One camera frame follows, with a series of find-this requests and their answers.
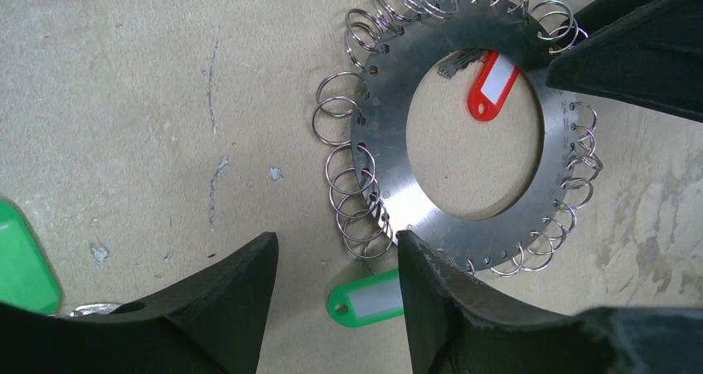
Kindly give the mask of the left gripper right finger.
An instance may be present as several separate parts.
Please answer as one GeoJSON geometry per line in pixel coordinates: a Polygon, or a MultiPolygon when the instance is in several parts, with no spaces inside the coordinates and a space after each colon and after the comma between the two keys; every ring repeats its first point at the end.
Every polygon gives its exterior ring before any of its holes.
{"type": "Polygon", "coordinates": [[[506,295],[398,236],[415,373],[699,373],[698,308],[599,307],[574,316],[506,295]]]}

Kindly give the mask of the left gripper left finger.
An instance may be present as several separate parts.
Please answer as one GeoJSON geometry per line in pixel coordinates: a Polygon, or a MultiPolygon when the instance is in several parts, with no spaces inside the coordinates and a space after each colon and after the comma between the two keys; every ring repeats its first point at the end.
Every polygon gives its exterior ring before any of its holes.
{"type": "Polygon", "coordinates": [[[279,241],[265,232],[219,262],[108,314],[1,307],[4,373],[254,373],[279,241]]]}

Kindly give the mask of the green tag key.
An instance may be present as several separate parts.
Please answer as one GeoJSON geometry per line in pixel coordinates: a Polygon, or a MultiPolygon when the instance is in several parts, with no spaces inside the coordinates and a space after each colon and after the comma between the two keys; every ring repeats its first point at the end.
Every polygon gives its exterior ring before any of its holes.
{"type": "Polygon", "coordinates": [[[1,302],[44,316],[76,318],[110,314],[121,303],[97,302],[61,312],[62,292],[25,216],[11,202],[1,201],[1,302]]]}
{"type": "Polygon", "coordinates": [[[388,270],[335,287],[327,312],[346,328],[361,328],[404,315],[399,271],[388,270]]]}

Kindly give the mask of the metal disc with keyrings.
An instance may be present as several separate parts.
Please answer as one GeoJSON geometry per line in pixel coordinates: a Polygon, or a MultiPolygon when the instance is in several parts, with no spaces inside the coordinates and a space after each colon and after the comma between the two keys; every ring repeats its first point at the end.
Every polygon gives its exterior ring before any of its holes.
{"type": "Polygon", "coordinates": [[[335,250],[373,271],[411,231],[483,276],[567,270],[602,164],[597,114],[549,87],[580,34],[573,0],[341,0],[339,67],[310,130],[335,250]],[[467,97],[498,51],[521,70],[500,114],[467,97]]]}

